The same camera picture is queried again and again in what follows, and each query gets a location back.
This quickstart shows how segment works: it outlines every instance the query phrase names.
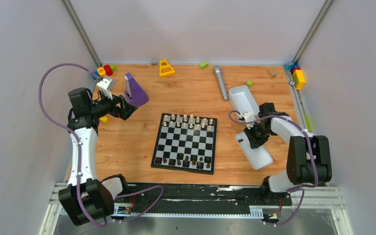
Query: purple stapler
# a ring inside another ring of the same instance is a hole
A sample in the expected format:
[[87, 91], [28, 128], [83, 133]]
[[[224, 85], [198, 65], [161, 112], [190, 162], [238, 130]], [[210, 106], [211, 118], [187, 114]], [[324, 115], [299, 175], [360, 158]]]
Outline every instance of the purple stapler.
[[138, 82], [133, 78], [131, 73], [124, 75], [126, 80], [126, 90], [124, 91], [126, 101], [131, 105], [140, 107], [149, 101], [149, 97]]

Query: white plastic box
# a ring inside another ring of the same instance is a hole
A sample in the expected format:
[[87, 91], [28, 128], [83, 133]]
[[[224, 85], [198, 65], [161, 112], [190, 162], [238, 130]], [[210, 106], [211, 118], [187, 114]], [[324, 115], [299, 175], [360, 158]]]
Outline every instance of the white plastic box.
[[[249, 88], [247, 86], [239, 86], [231, 88], [229, 91], [229, 100], [234, 110], [240, 113], [253, 112], [254, 115], [259, 113], [259, 106], [253, 98]], [[273, 163], [273, 158], [264, 146], [251, 149], [250, 142], [244, 132], [238, 133], [235, 136], [236, 141], [240, 145], [250, 164], [254, 170], [263, 168]]]

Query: yellow triangular toy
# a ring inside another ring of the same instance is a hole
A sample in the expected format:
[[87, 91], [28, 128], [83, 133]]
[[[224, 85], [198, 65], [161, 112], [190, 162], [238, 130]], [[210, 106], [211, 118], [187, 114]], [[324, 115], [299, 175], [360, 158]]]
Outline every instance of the yellow triangular toy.
[[175, 70], [166, 60], [159, 62], [159, 77], [168, 77], [175, 74]]

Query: white wall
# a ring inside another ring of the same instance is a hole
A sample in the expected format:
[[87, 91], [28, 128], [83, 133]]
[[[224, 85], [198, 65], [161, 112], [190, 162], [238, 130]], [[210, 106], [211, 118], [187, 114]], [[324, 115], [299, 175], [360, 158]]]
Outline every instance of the white wall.
[[300, 65], [354, 233], [376, 234], [376, 1], [335, 1]]
[[324, 0], [71, 0], [103, 63], [290, 62]]
[[[63, 62], [93, 67], [59, 0], [0, 0], [0, 235], [37, 234], [69, 167], [69, 135], [37, 99], [42, 75]], [[44, 84], [44, 105], [67, 123], [67, 92], [92, 84], [81, 69], [60, 68]]]

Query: wooden table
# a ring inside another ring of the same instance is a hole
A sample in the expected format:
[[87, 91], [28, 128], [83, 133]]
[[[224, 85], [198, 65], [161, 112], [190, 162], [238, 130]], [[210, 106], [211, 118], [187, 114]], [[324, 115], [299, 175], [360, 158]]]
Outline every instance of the wooden table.
[[[274, 162], [253, 170], [235, 140], [245, 125], [229, 120], [227, 114], [232, 108], [229, 102], [222, 101], [212, 66], [204, 70], [197, 65], [173, 67], [174, 76], [159, 78], [158, 66], [117, 65], [117, 72], [111, 76], [117, 82], [113, 93], [123, 94], [123, 77], [130, 72], [150, 100], [126, 121], [108, 116], [110, 123], [100, 123], [96, 148], [100, 180], [121, 173], [128, 182], [260, 185], [264, 177], [285, 170], [288, 144], [278, 136], [270, 137], [264, 145]], [[268, 69], [274, 69], [277, 76], [270, 78]], [[277, 111], [287, 112], [297, 120], [282, 67], [224, 66], [223, 75], [227, 91], [251, 80], [250, 91], [257, 104], [274, 102]], [[151, 168], [162, 113], [218, 119], [214, 175]]]

